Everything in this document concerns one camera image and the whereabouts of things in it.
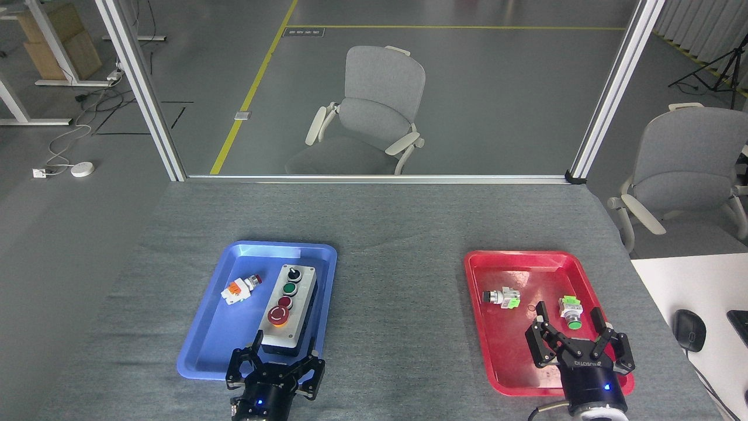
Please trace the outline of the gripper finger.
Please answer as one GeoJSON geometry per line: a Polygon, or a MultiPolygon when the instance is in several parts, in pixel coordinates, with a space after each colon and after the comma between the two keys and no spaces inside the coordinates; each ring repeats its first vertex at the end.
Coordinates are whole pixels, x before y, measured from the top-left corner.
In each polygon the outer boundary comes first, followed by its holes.
{"type": "Polygon", "coordinates": [[[316,338],[312,337],[307,349],[307,356],[294,363],[294,376],[300,380],[308,373],[311,377],[301,384],[297,384],[296,394],[305,399],[314,401],[320,389],[321,379],[325,374],[325,360],[320,358],[320,352],[316,350],[316,338]]]}
{"type": "Polygon", "coordinates": [[[599,307],[591,310],[590,317],[596,333],[598,333],[590,356],[594,360],[599,360],[601,357],[607,356],[604,349],[608,344],[612,344],[615,354],[614,371],[620,375],[627,375],[635,370],[632,350],[625,333],[615,331],[612,328],[612,324],[606,321],[599,307]]]}
{"type": "Polygon", "coordinates": [[[250,363],[251,367],[262,368],[264,362],[258,355],[258,349],[261,346],[262,339],[264,338],[264,331],[258,330],[254,341],[248,346],[243,348],[235,348],[231,354],[230,362],[228,363],[226,371],[226,387],[227,389],[237,389],[245,384],[245,376],[241,375],[241,365],[243,363],[250,363]]]}
{"type": "Polygon", "coordinates": [[[566,336],[549,323],[545,302],[535,305],[536,317],[525,331],[532,361],[538,368],[559,365],[557,353],[566,347],[566,336]]]}

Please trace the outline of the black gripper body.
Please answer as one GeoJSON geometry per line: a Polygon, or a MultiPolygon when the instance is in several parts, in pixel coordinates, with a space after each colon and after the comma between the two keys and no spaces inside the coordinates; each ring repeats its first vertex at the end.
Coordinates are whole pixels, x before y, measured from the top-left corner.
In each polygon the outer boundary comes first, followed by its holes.
{"type": "Polygon", "coordinates": [[[558,368],[569,413],[579,416],[593,408],[628,410],[614,362],[603,351],[593,358],[593,342],[574,342],[576,351],[565,347],[558,351],[558,368]]]}
{"type": "Polygon", "coordinates": [[[232,398],[232,420],[287,420],[300,375],[296,364],[264,364],[245,379],[242,395],[232,398]]]}

